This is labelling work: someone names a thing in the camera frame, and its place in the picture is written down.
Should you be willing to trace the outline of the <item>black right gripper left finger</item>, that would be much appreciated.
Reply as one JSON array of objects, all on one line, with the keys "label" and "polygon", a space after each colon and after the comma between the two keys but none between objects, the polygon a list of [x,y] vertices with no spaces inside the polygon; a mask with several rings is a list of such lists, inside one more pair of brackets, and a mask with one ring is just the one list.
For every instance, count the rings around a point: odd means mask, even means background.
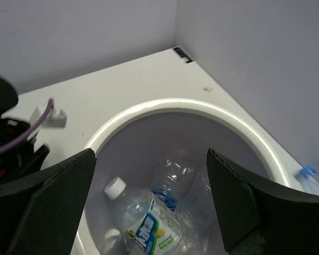
[{"label": "black right gripper left finger", "polygon": [[95,165],[86,149],[0,185],[0,254],[70,254]]}]

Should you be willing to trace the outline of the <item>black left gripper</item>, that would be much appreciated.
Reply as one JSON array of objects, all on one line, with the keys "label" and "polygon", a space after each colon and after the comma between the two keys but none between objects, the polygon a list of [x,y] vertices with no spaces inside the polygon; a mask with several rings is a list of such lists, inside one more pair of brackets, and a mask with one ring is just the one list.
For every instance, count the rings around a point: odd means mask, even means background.
[{"label": "black left gripper", "polygon": [[17,106],[18,102],[15,88],[0,76],[0,184],[39,171],[50,152],[45,144],[35,149],[36,136],[50,112],[50,102],[33,125],[29,121],[3,117],[3,114]]}]

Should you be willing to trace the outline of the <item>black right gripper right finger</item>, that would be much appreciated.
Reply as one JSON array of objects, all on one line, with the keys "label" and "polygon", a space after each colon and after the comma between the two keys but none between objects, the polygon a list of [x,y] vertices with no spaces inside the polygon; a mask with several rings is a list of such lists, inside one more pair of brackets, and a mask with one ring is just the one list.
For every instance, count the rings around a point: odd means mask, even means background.
[{"label": "black right gripper right finger", "polygon": [[229,254],[319,254],[319,196],[253,173],[210,149],[209,183]]}]

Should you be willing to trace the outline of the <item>blue-cap clear bottle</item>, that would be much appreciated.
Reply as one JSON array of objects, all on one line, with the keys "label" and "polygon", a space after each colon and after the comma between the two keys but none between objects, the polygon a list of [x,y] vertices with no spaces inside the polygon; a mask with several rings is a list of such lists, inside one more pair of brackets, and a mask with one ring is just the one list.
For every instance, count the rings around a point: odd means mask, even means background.
[{"label": "blue-cap clear bottle", "polygon": [[303,167],[295,178],[306,193],[319,196],[319,165]]}]

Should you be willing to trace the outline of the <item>white-cap lemon-label bottle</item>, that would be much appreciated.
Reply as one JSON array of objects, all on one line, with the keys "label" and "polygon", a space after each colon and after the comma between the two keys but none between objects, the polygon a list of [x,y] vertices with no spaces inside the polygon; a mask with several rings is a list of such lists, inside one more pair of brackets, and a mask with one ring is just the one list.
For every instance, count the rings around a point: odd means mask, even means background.
[{"label": "white-cap lemon-label bottle", "polygon": [[143,254],[166,254],[178,247],[181,225],[174,212],[149,189],[127,187],[116,177],[104,189],[119,230]]}]

